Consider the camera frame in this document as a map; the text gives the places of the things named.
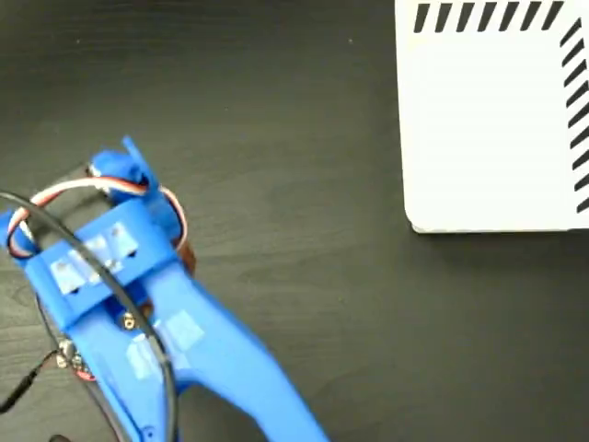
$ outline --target white cardboard box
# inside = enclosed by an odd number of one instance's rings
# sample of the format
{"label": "white cardboard box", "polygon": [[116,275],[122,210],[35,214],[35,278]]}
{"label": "white cardboard box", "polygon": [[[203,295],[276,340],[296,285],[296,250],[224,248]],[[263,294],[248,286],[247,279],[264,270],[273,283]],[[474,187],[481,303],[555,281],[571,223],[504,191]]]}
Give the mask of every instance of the white cardboard box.
{"label": "white cardboard box", "polygon": [[589,0],[396,2],[421,233],[589,227]]}

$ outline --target screw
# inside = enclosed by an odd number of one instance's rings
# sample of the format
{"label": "screw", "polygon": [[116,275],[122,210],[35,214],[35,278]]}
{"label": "screw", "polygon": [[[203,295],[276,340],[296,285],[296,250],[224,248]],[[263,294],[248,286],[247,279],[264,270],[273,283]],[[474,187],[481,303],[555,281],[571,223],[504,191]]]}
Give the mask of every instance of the screw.
{"label": "screw", "polygon": [[122,315],[122,326],[125,328],[125,330],[134,329],[135,317],[131,313],[126,312],[124,315]]}

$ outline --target black wire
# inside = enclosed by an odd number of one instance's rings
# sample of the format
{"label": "black wire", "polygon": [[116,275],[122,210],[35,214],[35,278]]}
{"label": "black wire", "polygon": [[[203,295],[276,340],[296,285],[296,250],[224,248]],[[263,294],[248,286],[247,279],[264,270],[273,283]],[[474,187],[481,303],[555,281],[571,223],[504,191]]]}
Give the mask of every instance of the black wire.
{"label": "black wire", "polygon": [[33,382],[45,366],[47,362],[57,355],[56,350],[51,350],[46,354],[41,361],[30,372],[18,382],[17,386],[12,390],[8,397],[0,403],[0,414],[8,413],[17,404],[18,401],[29,391]]}
{"label": "black wire", "polygon": [[90,249],[87,248],[84,243],[57,217],[45,209],[38,207],[27,198],[13,192],[0,190],[0,199],[25,208],[33,217],[38,218],[47,228],[52,230],[56,235],[59,235],[59,237],[67,242],[72,249],[80,254],[84,261],[87,262],[92,270],[94,270],[102,279],[104,284],[112,291],[112,294],[122,306],[133,315],[137,321],[139,329],[144,333],[147,341],[150,343],[152,351],[161,367],[167,399],[166,441],[176,442],[178,434],[178,394],[176,391],[174,371],[166,347],[158,336],[154,326],[149,322],[144,313],[135,305],[133,299],[113,276],[110,270],[100,262],[94,253],[92,253],[92,251],[90,251]]}
{"label": "black wire", "polygon": [[[45,314],[45,310],[43,309],[42,305],[40,304],[39,296],[37,294],[35,294],[34,299],[35,299],[35,307],[37,308],[37,312],[39,313],[40,321],[43,324],[43,328],[45,329],[45,332],[47,333],[49,340],[51,341],[51,346],[54,350],[59,351],[59,342],[57,340],[57,337],[53,333],[51,326],[49,325],[49,320],[47,319],[47,315]],[[121,426],[119,425],[119,423],[117,421],[117,418],[112,414],[109,404],[106,402],[104,396],[102,396],[102,394],[100,394],[100,392],[98,391],[96,386],[90,385],[86,381],[80,379],[77,376],[77,374],[75,373],[75,369],[71,365],[70,365],[70,369],[72,370],[72,374],[74,375],[74,378],[78,382],[80,382],[80,384],[82,385],[84,390],[86,390],[86,393],[88,394],[88,396],[90,396],[90,399],[94,402],[94,404],[96,405],[96,407],[100,411],[100,414],[102,414],[102,417],[104,418],[104,420],[107,421],[107,424],[109,425],[109,428],[112,431],[112,434],[113,434],[114,438],[117,440],[117,442],[124,442],[125,440],[127,440],[127,438],[125,437],[125,435],[121,429]]]}

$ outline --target black stripe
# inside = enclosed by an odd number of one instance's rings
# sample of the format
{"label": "black stripe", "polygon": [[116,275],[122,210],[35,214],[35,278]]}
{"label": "black stripe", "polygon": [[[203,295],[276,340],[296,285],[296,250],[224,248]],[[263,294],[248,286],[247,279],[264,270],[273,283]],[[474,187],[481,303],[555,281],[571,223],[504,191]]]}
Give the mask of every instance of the black stripe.
{"label": "black stripe", "polygon": [[589,184],[589,173],[577,181],[577,183],[574,185],[574,191],[578,192],[580,189],[585,187],[587,184]]}
{"label": "black stripe", "polygon": [[542,25],[542,30],[548,30],[554,23],[556,16],[559,14],[560,10],[564,2],[553,2],[552,6],[550,7],[549,14],[546,16],[546,20],[544,21],[544,25]]}
{"label": "black stripe", "polygon": [[417,6],[417,16],[415,17],[415,28],[413,29],[413,32],[419,33],[423,30],[423,25],[425,24],[425,19],[427,18],[427,13],[429,11],[429,3],[421,3]]}
{"label": "black stripe", "polygon": [[564,34],[564,37],[562,37],[562,40],[560,41],[560,46],[564,46],[565,44],[567,44],[567,41],[569,41],[571,39],[571,37],[575,34],[575,32],[577,30],[579,30],[581,28],[581,19],[577,18],[577,21],[575,21],[571,28],[569,30],[567,30],[567,33]]}
{"label": "black stripe", "polygon": [[518,6],[518,2],[509,2],[507,4],[507,7],[505,8],[505,14],[503,14],[503,19],[501,20],[501,25],[499,26],[499,30],[501,32],[509,28],[509,24],[512,22]]}
{"label": "black stripe", "polygon": [[585,164],[587,160],[589,160],[589,149],[585,150],[584,154],[582,154],[580,157],[574,160],[574,163],[572,163],[572,169],[575,170],[579,168],[580,166]]}
{"label": "black stripe", "polygon": [[571,141],[571,149],[574,149],[580,143],[585,141],[589,137],[589,127],[585,127],[584,130],[574,137],[574,140]]}
{"label": "black stripe", "polygon": [[464,29],[467,27],[468,19],[470,18],[470,14],[472,14],[472,9],[475,7],[474,3],[465,3],[462,5],[462,10],[460,11],[460,18],[458,19],[458,27],[456,31],[464,32]]}
{"label": "black stripe", "polygon": [[564,57],[564,60],[562,60],[562,67],[566,66],[567,63],[572,60],[574,57],[576,57],[580,51],[582,51],[583,49],[585,49],[585,42],[583,39],[580,39],[577,44],[574,45],[574,47],[571,49],[571,51],[567,54],[566,57]]}
{"label": "black stripe", "polygon": [[577,214],[580,214],[587,207],[589,207],[589,198],[587,198],[585,201],[577,205]]}
{"label": "black stripe", "polygon": [[569,99],[567,99],[567,108],[569,108],[577,99],[583,96],[584,93],[589,91],[589,82],[585,81]]}
{"label": "black stripe", "polygon": [[536,16],[537,11],[540,9],[540,5],[542,5],[542,2],[531,2],[530,6],[527,7],[524,23],[522,23],[522,30],[530,29],[530,25],[532,24],[532,21],[534,21],[534,17]]}
{"label": "black stripe", "polygon": [[445,22],[448,21],[450,15],[450,9],[452,9],[451,3],[442,3],[440,5],[440,12],[438,14],[438,21],[435,24],[435,31],[442,32],[445,27]]}
{"label": "black stripe", "polygon": [[589,113],[589,103],[585,104],[577,114],[569,120],[569,129],[571,129],[577,122],[582,120]]}
{"label": "black stripe", "polygon": [[482,10],[482,16],[480,16],[479,32],[483,32],[489,26],[495,7],[497,7],[497,3],[495,2],[488,2],[485,4],[484,9]]}
{"label": "black stripe", "polygon": [[581,74],[582,71],[587,69],[587,62],[583,60],[581,64],[574,68],[574,71],[571,72],[567,79],[564,80],[564,86],[567,87],[574,79]]}

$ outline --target dark tabletop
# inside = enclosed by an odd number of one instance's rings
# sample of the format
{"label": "dark tabletop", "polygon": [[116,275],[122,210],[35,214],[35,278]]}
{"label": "dark tabletop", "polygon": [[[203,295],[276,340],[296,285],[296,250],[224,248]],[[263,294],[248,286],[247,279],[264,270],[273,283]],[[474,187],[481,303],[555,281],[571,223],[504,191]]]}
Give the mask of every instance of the dark tabletop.
{"label": "dark tabletop", "polygon": [[[589,240],[423,237],[403,210],[392,1],[3,1],[2,187],[130,134],[191,223],[198,277],[334,442],[589,436]],[[0,390],[48,343],[0,261]],[[195,389],[186,440],[263,440]],[[110,440],[67,373],[3,441]]]}

